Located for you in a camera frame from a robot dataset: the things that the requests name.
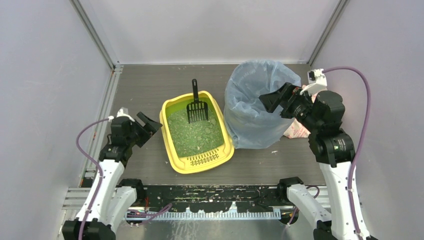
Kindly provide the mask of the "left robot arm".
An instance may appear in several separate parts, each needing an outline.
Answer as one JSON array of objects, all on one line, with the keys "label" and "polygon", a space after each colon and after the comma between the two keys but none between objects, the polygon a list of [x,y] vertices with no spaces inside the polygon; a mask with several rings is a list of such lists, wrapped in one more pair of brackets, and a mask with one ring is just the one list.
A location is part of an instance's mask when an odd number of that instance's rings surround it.
[{"label": "left robot arm", "polygon": [[133,147],[142,147],[163,126],[137,113],[140,121],[121,108],[115,116],[94,122],[109,122],[111,133],[95,160],[75,141],[78,150],[94,165],[96,175],[81,209],[73,220],[66,220],[61,233],[65,240],[115,240],[117,229],[127,211],[146,193],[140,179],[121,179],[133,154]]}]

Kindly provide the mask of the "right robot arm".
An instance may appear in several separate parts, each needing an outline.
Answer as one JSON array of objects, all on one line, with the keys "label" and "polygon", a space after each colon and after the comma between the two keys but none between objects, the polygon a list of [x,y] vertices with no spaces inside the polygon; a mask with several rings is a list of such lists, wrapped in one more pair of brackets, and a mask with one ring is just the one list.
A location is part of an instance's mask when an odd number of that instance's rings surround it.
[{"label": "right robot arm", "polygon": [[322,90],[315,98],[304,89],[285,83],[277,91],[262,94],[265,110],[282,107],[280,116],[296,119],[308,131],[308,143],[323,173],[330,209],[326,210],[299,177],[280,179],[276,197],[293,204],[306,218],[316,240],[370,240],[354,181],[355,145],[342,129],[345,106],[342,97]]}]

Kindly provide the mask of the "yellow litter box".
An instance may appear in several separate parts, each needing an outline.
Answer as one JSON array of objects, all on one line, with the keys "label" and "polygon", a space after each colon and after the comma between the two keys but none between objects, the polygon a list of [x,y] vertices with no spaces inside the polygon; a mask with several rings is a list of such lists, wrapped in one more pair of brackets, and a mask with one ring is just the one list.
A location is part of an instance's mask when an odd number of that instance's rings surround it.
[{"label": "yellow litter box", "polygon": [[233,141],[229,136],[224,123],[223,113],[216,100],[205,90],[199,91],[198,96],[201,101],[207,103],[208,112],[212,111],[216,114],[222,131],[224,144],[197,155],[178,157],[168,127],[167,118],[176,111],[186,110],[187,104],[190,104],[193,101],[193,93],[187,93],[166,100],[163,103],[159,114],[160,123],[163,125],[161,132],[170,165],[180,174],[193,174],[215,168],[227,162],[233,156],[235,151],[232,144]]}]

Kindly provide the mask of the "black litter scoop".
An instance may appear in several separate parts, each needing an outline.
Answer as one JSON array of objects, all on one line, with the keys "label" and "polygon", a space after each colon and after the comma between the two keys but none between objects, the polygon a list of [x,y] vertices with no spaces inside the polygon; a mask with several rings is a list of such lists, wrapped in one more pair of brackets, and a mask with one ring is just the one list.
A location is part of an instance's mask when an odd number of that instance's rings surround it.
[{"label": "black litter scoop", "polygon": [[192,124],[199,121],[208,121],[208,104],[199,99],[198,82],[196,79],[191,81],[193,101],[186,106],[188,123]]}]

